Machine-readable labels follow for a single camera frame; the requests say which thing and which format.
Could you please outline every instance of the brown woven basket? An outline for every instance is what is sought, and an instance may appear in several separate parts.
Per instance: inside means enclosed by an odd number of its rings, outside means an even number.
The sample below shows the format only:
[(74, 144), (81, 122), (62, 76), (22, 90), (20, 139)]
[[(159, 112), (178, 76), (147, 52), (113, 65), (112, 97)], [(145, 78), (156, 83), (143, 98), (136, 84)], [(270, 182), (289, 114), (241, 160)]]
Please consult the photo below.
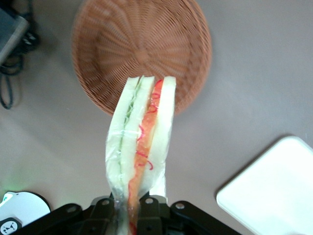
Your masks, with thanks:
[(87, 0), (76, 18), (72, 53), (90, 99), (112, 115), (128, 77), (177, 78), (175, 114), (201, 91), (211, 38), (194, 0)]

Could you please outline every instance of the wrapped sandwich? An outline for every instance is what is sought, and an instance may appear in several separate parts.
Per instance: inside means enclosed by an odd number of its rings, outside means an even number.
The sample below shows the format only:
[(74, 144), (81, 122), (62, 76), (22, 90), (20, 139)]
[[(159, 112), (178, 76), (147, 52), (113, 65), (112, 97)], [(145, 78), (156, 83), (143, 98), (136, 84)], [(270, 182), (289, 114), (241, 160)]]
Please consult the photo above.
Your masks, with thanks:
[(107, 179), (116, 201), (116, 234), (135, 235), (139, 199), (164, 178), (176, 79), (129, 78), (106, 144)]

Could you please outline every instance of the black cable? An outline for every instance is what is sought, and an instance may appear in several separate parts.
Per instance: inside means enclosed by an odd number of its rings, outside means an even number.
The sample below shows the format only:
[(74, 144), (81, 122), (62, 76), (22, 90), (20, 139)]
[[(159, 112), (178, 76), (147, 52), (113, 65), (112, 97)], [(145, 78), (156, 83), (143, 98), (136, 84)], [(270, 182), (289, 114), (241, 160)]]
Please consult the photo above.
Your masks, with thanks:
[(5, 103), (5, 101), (2, 98), (2, 94), (1, 94), (1, 85), (2, 85), (2, 77), (3, 75), (0, 74), (0, 103), (1, 105), (9, 110), (12, 108), (13, 105), (13, 92), (12, 92), (12, 86), (11, 86), (11, 82), (10, 82), (10, 77), (9, 76), (5, 76), (5, 82), (6, 82), (6, 87), (8, 89), (8, 96), (9, 96), (9, 102)]
[(0, 66), (0, 73), (6, 76), (18, 75), (23, 70), (23, 63), (22, 53), (11, 54)]
[(28, 22), (30, 22), (31, 24), (34, 23), (34, 10), (33, 10), (33, 0), (27, 0), (27, 8), (28, 10), (23, 13), (20, 14), (20, 16), (22, 16), (23, 18), (25, 18)]

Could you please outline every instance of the white tray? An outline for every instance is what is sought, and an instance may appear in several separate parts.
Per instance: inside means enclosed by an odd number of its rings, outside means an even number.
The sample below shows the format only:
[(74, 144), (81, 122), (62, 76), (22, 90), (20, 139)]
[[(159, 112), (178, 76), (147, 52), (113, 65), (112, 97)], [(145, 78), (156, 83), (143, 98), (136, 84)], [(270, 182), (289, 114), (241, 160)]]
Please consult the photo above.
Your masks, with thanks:
[(313, 150), (298, 137), (281, 139), (217, 202), (257, 235), (313, 235)]

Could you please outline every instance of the screw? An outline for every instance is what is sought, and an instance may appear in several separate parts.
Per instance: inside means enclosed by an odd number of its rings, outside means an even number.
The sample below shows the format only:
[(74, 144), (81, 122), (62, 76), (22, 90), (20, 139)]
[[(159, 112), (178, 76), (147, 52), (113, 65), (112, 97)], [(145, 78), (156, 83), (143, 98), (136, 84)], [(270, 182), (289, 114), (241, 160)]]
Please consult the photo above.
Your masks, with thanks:
[(179, 210), (182, 210), (185, 208), (184, 204), (183, 203), (177, 203), (176, 205), (176, 208), (179, 209)]
[(106, 205), (110, 204), (110, 201), (106, 199), (106, 200), (104, 200), (101, 204), (102, 204), (103, 206), (106, 206)]
[(72, 207), (67, 208), (67, 212), (72, 213), (72, 212), (76, 211), (76, 209), (77, 209), (76, 206), (72, 206)]
[(152, 204), (153, 203), (153, 199), (152, 198), (147, 198), (146, 199), (146, 203), (147, 204)]

